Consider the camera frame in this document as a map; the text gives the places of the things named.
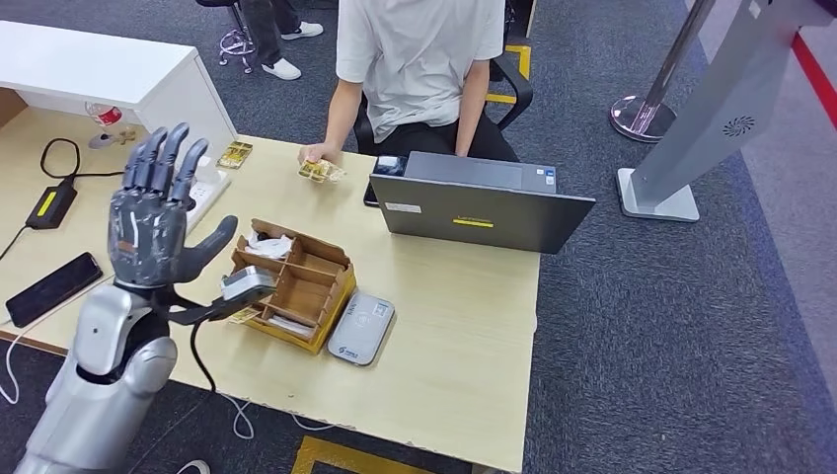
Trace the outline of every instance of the gold card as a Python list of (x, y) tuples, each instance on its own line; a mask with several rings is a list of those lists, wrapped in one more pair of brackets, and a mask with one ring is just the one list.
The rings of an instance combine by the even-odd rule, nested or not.
[(218, 158), (218, 166), (237, 170), (244, 164), (244, 160), (253, 151), (253, 145), (244, 143), (242, 141), (234, 141), (224, 151), (224, 154)]

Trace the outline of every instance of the desk surface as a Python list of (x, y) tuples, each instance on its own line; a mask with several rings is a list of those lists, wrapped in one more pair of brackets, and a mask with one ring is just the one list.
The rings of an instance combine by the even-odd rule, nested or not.
[[(360, 288), (395, 304), (376, 362), (356, 367), (243, 325), (201, 327), (197, 346), (220, 391), (284, 412), (508, 471), (520, 471), (535, 323), (539, 256), (391, 235), (361, 203), (372, 159), (348, 155), (336, 185), (296, 176), (299, 145), (242, 136), (254, 151), (191, 233), (193, 245), (226, 214), (239, 232), (257, 217), (343, 247)], [(104, 240), (92, 242), (103, 248)], [(208, 303), (228, 274), (232, 244), (180, 292)], [(12, 276), (0, 276), (7, 282)], [(83, 298), (27, 337), (66, 348)], [(205, 386), (174, 327), (181, 355), (173, 378)], [(14, 334), (14, 327), (3, 328)]]
[(0, 44), (14, 45), (3, 52), (0, 87), (127, 108), (197, 56), (192, 46), (5, 21)]
[[(55, 137), (78, 143), (81, 173), (121, 171), (129, 151), (125, 146), (91, 150), (87, 142), (100, 133), (89, 118), (39, 109), (25, 109), (0, 128), (0, 242), (5, 248), (26, 222), (43, 190), (59, 183), (40, 170), (38, 161), (46, 144)], [(46, 169), (56, 175), (73, 170), (75, 151), (69, 143), (55, 143), (46, 158)], [(0, 261), (0, 301), (5, 302), (29, 285), (84, 252), (113, 276), (108, 258), (108, 208), (121, 177), (78, 178), (78, 196), (57, 229), (25, 230), (8, 255)], [(9, 317), (6, 306), (0, 321)]]

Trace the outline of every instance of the white desk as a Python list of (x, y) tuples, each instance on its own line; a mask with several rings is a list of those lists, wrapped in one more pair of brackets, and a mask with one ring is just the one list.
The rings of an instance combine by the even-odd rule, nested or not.
[(5, 21), (0, 44), (14, 45), (3, 53), (0, 87), (17, 91), (31, 107), (85, 115), (85, 102), (112, 105), (149, 132), (185, 121), (184, 148), (209, 140), (190, 228), (229, 184), (214, 161), (238, 133), (193, 46)]

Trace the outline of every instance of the cardboard box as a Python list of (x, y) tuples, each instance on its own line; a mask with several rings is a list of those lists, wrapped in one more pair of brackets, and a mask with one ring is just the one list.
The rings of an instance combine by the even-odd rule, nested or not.
[[(284, 235), (292, 244), (277, 261), (245, 252), (247, 239), (239, 237), (233, 272), (253, 265), (269, 271), (276, 281), (276, 292), (253, 305), (261, 312), (245, 324), (317, 354), (357, 286), (351, 260), (340, 247), (309, 235), (258, 219), (252, 227), (268, 238)], [(270, 323), (274, 315), (297, 330)]]
[(17, 92), (0, 87), (0, 126), (5, 125), (27, 107)]

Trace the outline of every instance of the person's leg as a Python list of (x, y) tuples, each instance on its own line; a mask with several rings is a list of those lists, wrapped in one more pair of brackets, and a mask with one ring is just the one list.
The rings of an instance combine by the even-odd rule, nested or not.
[(315, 37), (323, 32), (319, 23), (299, 21), (299, 15), (288, 0), (270, 0), (273, 2), (276, 26), (283, 40)]
[(251, 37), (256, 44), (256, 54), (262, 63), (262, 69), (288, 81), (301, 76), (299, 69), (282, 57), (270, 0), (240, 0), (240, 3)]
[(288, 0), (270, 0), (273, 3), (273, 17), (279, 32), (283, 35), (296, 33), (299, 30), (299, 15)]
[(426, 151), (429, 153), (453, 154), (453, 145), (445, 139), (439, 130), (426, 123), (408, 123), (398, 125), (396, 129), (378, 143), (379, 155), (410, 156), (411, 151)]
[(487, 160), (520, 161), (511, 145), (505, 141), (499, 127), (485, 112), (477, 123), (477, 131), (474, 132), (474, 141), (471, 142), (468, 156)]

